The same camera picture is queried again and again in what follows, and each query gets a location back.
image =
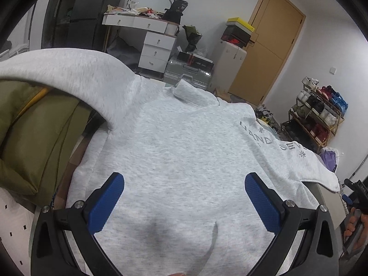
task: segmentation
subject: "purple plastic bag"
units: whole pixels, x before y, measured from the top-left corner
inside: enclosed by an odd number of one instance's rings
[[[324,164],[326,165],[326,168],[329,171],[334,172],[336,166],[336,153],[333,151],[326,150],[320,154],[320,157],[324,162]]]

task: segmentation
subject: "white pegboard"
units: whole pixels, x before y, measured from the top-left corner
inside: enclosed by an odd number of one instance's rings
[[[24,276],[31,276],[28,245],[33,217],[8,191],[0,188],[1,242]]]

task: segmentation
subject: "silver suitcase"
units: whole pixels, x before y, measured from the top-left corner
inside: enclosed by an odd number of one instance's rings
[[[196,88],[206,90],[211,81],[211,73],[190,67],[186,62],[180,61],[176,56],[173,56],[167,63],[163,74],[163,82],[176,85],[181,79],[184,79]]]

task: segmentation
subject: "blue gripper pad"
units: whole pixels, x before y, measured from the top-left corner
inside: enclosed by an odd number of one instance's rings
[[[101,195],[88,215],[87,226],[91,234],[98,233],[103,229],[124,190],[124,177],[120,173],[114,172],[98,190],[102,190]]]
[[[245,177],[245,191],[251,199],[253,206],[255,207],[267,231],[277,234],[281,229],[280,212],[267,197],[266,192],[264,192],[261,185],[256,182],[254,175],[258,178],[258,181],[262,182],[257,174],[249,173]]]

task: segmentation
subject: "yellow box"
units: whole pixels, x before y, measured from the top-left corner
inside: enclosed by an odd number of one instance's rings
[[[232,17],[232,18],[228,19],[227,21],[228,22],[238,22],[239,24],[241,24],[245,28],[251,30],[252,32],[254,32],[254,30],[255,30],[251,25],[249,25],[246,21],[242,20],[239,17]]]

